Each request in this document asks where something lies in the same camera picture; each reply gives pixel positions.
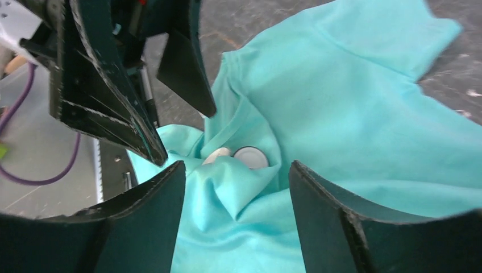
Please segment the yellow landscape brooch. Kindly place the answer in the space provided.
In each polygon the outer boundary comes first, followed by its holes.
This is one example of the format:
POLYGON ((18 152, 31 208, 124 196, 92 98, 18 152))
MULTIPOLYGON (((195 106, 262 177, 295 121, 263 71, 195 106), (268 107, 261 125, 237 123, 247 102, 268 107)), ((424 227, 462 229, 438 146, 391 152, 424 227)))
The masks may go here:
POLYGON ((220 156, 231 156, 231 150, 227 147, 220 147, 214 150, 204 161, 203 165, 214 163, 220 156))

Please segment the teal t-shirt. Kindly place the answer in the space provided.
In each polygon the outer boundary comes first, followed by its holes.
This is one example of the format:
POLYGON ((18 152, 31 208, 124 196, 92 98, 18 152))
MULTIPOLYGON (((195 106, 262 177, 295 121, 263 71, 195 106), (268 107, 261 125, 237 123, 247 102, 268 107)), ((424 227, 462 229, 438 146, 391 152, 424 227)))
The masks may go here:
POLYGON ((442 218, 481 210, 481 126, 419 79, 460 35, 425 1, 332 1, 222 56, 203 130, 158 129, 186 166, 172 272, 307 272, 289 189, 298 161, 376 204, 442 218), (233 158, 253 146, 269 167, 233 158), (227 147, 231 156, 203 161, 227 147))

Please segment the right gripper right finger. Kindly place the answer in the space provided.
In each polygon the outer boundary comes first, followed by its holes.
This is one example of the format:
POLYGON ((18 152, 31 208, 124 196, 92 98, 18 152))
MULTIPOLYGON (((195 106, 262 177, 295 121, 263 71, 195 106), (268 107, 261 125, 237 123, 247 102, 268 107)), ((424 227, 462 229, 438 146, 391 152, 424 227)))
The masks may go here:
POLYGON ((481 210, 431 218, 364 199, 295 161, 289 170, 307 272, 480 272, 481 210))

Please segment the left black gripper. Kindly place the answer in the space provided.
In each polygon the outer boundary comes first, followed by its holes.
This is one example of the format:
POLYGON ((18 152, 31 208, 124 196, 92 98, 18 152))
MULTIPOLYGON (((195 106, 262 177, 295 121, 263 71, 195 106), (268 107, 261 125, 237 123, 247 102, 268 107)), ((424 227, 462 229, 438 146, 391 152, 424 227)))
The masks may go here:
POLYGON ((157 79, 206 117, 217 108, 203 63, 201 1, 19 1, 40 18, 19 45, 48 64, 51 115, 152 163, 167 160, 131 75, 146 39, 168 31, 157 79))

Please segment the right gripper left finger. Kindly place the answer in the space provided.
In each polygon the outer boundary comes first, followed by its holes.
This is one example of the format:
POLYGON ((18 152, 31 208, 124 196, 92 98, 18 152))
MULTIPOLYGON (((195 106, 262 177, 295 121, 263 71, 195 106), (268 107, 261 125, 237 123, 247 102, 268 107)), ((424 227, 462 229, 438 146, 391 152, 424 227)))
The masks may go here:
POLYGON ((169 272, 185 164, 71 216, 1 215, 2 272, 169 272))

